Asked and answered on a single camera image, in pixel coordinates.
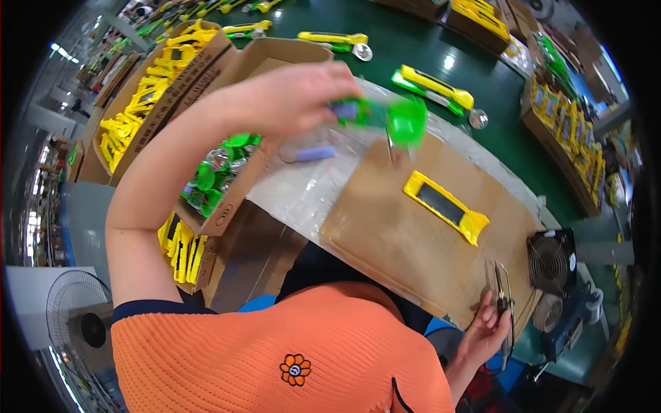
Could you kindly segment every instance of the workbench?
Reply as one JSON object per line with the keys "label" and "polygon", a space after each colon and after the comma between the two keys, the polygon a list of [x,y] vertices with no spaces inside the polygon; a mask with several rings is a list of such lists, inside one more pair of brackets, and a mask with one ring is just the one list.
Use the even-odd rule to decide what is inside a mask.
{"label": "workbench", "polygon": [[[432,128],[433,134],[483,167],[529,210],[539,212],[537,196],[544,195],[549,212],[547,215],[554,221],[548,223],[542,219],[546,226],[568,227],[581,220],[580,209],[559,176],[553,160],[519,122],[520,98],[525,79],[496,56],[461,35],[414,16],[357,0],[285,0],[266,14],[242,13],[238,7],[226,15],[214,11],[205,19],[224,26],[268,19],[273,22],[273,26],[266,32],[267,36],[283,38],[295,38],[298,32],[304,30],[367,34],[369,46],[374,52],[370,62],[359,61],[351,54],[336,54],[336,59],[344,60],[355,76],[367,80],[359,80],[365,90],[377,94],[387,94],[389,91],[402,93],[402,89],[390,82],[394,70],[401,64],[415,67],[454,87],[468,90],[475,98],[475,108],[488,114],[489,125],[483,130],[471,130],[465,118],[458,118],[444,107],[428,102],[428,130]],[[158,28],[154,36],[163,30],[162,27]],[[235,40],[235,45],[240,49],[248,43],[249,39]],[[471,136],[454,126],[469,131]],[[366,140],[354,144],[358,149],[366,149],[374,136],[367,135],[361,139]],[[318,231],[324,214],[330,210],[333,197],[339,195],[343,182],[348,180],[359,159],[358,151],[355,157],[338,157],[335,167],[326,171],[331,172],[327,187],[310,187],[312,192],[307,190],[311,183],[310,176],[323,172],[320,165],[324,165],[324,162],[281,169],[278,173],[283,175],[277,178],[280,182],[291,179],[290,182],[304,180],[308,183],[296,186],[294,190],[300,191],[298,198],[286,199],[283,194],[274,194],[265,188],[265,183],[273,177],[267,173],[249,194],[249,199],[318,243]],[[343,172],[336,168],[340,160],[344,163]],[[296,210],[290,205],[294,202],[296,207],[305,208],[305,200],[312,197],[314,191],[322,189],[324,201],[316,211]],[[603,241],[602,236],[612,236],[614,239],[617,226],[614,225],[615,232],[610,228],[609,225],[602,225],[595,231],[592,225],[579,224],[578,227],[574,226],[574,231],[577,241],[581,238],[591,239],[595,234]],[[597,286],[604,289],[604,302],[607,303],[615,295],[614,290],[604,286],[606,281],[614,284],[607,280],[607,270],[591,267],[590,273]],[[565,352],[558,364],[550,366],[547,371],[577,383],[585,383],[604,345],[602,327],[598,324],[586,326],[577,347]],[[516,344],[514,355],[524,362],[539,363],[543,360],[540,349],[539,332],[529,323]]]}

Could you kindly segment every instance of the factory floor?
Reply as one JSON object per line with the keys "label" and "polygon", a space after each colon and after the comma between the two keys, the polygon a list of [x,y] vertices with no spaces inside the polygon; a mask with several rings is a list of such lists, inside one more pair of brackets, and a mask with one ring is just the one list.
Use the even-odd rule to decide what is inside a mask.
{"label": "factory floor", "polygon": [[[205,19],[224,26],[269,19],[273,26],[267,35],[283,38],[295,38],[303,30],[367,34],[374,52],[371,62],[359,61],[350,54],[337,54],[336,59],[346,61],[356,76],[398,93],[402,90],[391,84],[390,77],[403,63],[468,90],[475,98],[475,108],[484,110],[489,117],[485,129],[467,128],[472,138],[497,156],[535,194],[546,196],[549,211],[563,227],[574,228],[577,241],[615,240],[618,227],[613,210],[604,206],[601,217],[582,221],[579,207],[554,162],[519,122],[525,79],[461,35],[369,1],[355,0],[287,0],[265,15],[240,10],[223,15],[214,11]],[[163,30],[158,28],[154,36]],[[238,39],[235,44],[243,48],[248,42]],[[453,125],[467,125],[465,118],[458,118],[441,106],[431,102],[427,106]],[[75,262],[94,265],[102,280],[107,278],[103,223],[111,196],[112,188],[86,182],[65,189],[67,214],[75,216],[75,220],[69,220]],[[606,315],[612,324],[617,318],[613,270],[607,266],[588,268],[596,285],[604,290]],[[585,383],[604,346],[601,326],[586,326],[576,348],[567,351],[548,371]],[[540,349],[539,332],[530,324],[514,355],[524,362],[538,363],[543,359]]]}

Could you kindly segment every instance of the person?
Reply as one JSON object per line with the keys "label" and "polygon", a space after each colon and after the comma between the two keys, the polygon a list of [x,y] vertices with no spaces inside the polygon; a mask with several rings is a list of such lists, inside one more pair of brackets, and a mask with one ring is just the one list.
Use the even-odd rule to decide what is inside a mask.
{"label": "person", "polygon": [[328,102],[359,96],[342,62],[277,69],[199,100],[131,164],[106,219],[130,412],[453,412],[500,349],[510,315],[498,318],[489,291],[444,370],[422,335],[429,314],[313,244],[267,309],[217,315],[182,302],[157,230],[207,153],[236,133],[288,139],[334,124]]}

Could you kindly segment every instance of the box of green parts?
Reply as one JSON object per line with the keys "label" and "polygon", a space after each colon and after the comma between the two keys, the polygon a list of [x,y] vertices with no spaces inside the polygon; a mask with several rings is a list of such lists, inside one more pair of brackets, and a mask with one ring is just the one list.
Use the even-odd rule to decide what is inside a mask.
{"label": "box of green parts", "polygon": [[[195,50],[194,56],[190,58],[188,64],[178,74],[175,75],[176,71],[172,70],[171,67],[168,70],[167,66],[172,64],[176,58],[175,53],[180,53],[178,59],[186,59],[184,56],[186,53],[185,46],[180,47],[173,44],[176,39],[181,40],[181,45],[185,45],[184,40],[186,39],[182,37],[190,36],[190,41],[195,41],[196,38],[193,37],[201,36],[201,31],[210,29],[217,30],[216,34],[210,39],[204,38],[204,47],[199,51]],[[164,53],[166,52],[171,54],[170,59],[165,58]],[[140,151],[165,126],[191,86],[196,84],[198,79],[210,67],[214,67],[218,71],[224,69],[233,60],[236,53],[237,49],[224,35],[218,24],[202,20],[189,20],[179,24],[168,37],[168,40],[159,44],[136,69],[135,73],[108,106],[103,121],[92,139],[92,151],[89,151],[90,155],[92,155],[92,152],[96,154],[106,173],[106,176],[97,180],[97,182],[105,181],[100,183],[117,186]],[[160,97],[156,100],[156,98],[153,98],[154,94],[151,94],[151,96],[147,94],[141,96],[136,105],[131,106],[132,108],[140,108],[141,104],[150,102],[151,99],[153,106],[150,107],[150,110],[129,113],[127,109],[135,103],[139,88],[144,88],[145,82],[154,82],[158,79],[167,79],[168,83],[165,90],[158,92]],[[117,139],[108,137],[110,135],[109,131],[103,125],[109,120],[112,122],[127,117],[131,117],[133,120],[139,119],[141,123],[139,123],[134,136],[122,142],[126,145],[122,147],[117,144]]]}
{"label": "box of green parts", "polygon": [[[206,93],[279,67],[332,59],[333,53],[318,44],[292,39],[259,38],[253,40],[239,53],[227,69],[206,89]],[[206,214],[208,216],[202,215],[182,198],[175,206],[177,215],[195,234],[222,235],[241,202],[268,165],[269,158],[277,151],[279,143],[273,137],[264,136],[261,139],[258,149],[250,155],[243,168],[236,174],[231,186],[226,189],[215,207],[210,206],[212,210]]]}

